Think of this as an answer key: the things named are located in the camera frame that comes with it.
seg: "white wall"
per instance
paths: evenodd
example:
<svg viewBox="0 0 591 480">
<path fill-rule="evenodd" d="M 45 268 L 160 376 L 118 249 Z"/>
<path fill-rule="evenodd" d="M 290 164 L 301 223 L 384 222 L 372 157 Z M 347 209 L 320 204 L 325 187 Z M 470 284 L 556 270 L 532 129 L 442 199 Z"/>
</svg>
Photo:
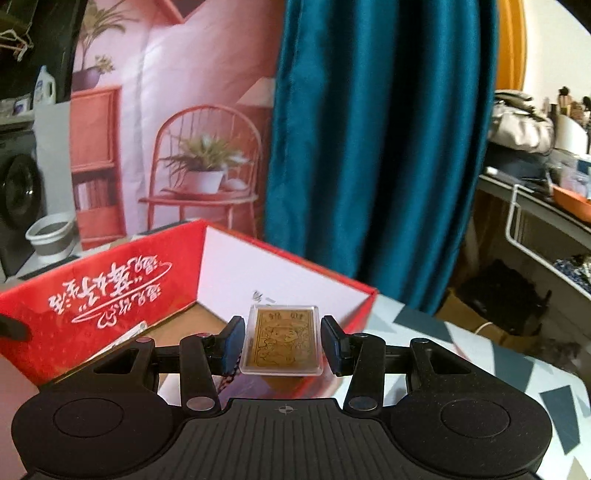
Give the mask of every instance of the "white wall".
<svg viewBox="0 0 591 480">
<path fill-rule="evenodd" d="M 35 107 L 37 165 L 43 175 L 47 214 L 74 212 L 70 172 L 70 102 Z"/>
<path fill-rule="evenodd" d="M 523 90 L 541 106 L 566 85 L 577 101 L 591 95 L 591 34 L 558 0 L 524 0 L 527 62 Z"/>
</svg>

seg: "ribbed black platform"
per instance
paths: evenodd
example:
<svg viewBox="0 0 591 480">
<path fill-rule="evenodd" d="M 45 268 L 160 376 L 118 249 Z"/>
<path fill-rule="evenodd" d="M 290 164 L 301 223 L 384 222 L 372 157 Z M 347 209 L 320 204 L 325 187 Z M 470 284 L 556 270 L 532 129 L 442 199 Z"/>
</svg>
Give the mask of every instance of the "ribbed black platform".
<svg viewBox="0 0 591 480">
<path fill-rule="evenodd" d="M 189 420 L 174 444 L 125 480 L 442 480 L 392 444 L 381 423 L 351 418 L 334 399 L 234 400 Z M 531 475 L 519 480 L 533 479 Z M 50 480 L 36 473 L 31 480 Z"/>
</svg>

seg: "white bucket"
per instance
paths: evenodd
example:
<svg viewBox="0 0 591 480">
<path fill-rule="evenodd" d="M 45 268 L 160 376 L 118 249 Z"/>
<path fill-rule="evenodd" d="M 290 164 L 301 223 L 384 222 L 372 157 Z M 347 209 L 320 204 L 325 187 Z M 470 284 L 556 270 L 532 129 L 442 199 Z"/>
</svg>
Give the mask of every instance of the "white bucket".
<svg viewBox="0 0 591 480">
<path fill-rule="evenodd" d="M 74 215 L 54 213 L 31 225 L 25 238 L 31 242 L 39 261 L 49 265 L 64 260 L 74 249 Z"/>
</svg>

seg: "metal pivot screw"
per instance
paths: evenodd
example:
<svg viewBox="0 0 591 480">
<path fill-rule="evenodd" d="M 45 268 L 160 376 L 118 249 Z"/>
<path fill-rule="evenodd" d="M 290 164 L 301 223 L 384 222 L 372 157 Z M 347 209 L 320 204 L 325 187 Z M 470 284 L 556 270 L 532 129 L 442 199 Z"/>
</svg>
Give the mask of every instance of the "metal pivot screw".
<svg viewBox="0 0 591 480">
<path fill-rule="evenodd" d="M 353 397 L 349 400 L 349 407 L 357 411 L 372 411 L 378 406 L 373 398 L 370 397 Z"/>
<path fill-rule="evenodd" d="M 216 402 L 209 397 L 193 397 L 189 398 L 185 405 L 193 411 L 208 411 L 216 406 Z"/>
</svg>

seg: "orange tray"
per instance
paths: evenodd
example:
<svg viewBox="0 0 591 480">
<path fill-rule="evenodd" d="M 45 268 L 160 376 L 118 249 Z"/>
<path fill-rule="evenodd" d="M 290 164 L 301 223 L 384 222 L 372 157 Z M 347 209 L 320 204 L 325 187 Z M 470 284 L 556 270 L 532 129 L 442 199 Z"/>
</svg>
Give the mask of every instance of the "orange tray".
<svg viewBox="0 0 591 480">
<path fill-rule="evenodd" d="M 552 185 L 552 195 L 554 201 L 564 210 L 584 222 L 591 222 L 591 202 L 585 197 L 556 185 Z"/>
</svg>

